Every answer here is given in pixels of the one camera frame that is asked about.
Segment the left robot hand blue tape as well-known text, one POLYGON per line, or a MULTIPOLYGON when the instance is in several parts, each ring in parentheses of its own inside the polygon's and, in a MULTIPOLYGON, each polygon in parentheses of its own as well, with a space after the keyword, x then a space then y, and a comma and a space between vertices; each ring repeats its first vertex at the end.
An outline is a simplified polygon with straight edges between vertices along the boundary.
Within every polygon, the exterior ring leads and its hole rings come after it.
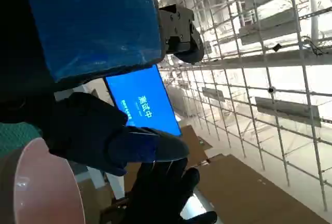
POLYGON ((129 162, 186 158, 179 135, 127 125, 128 116, 84 92, 55 92, 119 76, 173 54, 200 62, 192 10, 157 0, 1 0, 1 122, 42 131, 52 155, 117 176, 129 162))

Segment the right robot hand black glove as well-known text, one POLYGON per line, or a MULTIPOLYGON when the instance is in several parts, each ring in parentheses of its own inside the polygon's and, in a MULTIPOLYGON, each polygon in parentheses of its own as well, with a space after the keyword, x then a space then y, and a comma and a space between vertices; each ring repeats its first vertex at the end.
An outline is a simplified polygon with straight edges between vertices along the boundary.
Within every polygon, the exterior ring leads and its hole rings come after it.
POLYGON ((200 181, 195 167, 186 168, 188 159, 143 163, 129 193, 121 223, 216 223, 215 211, 189 219, 181 212, 200 181))

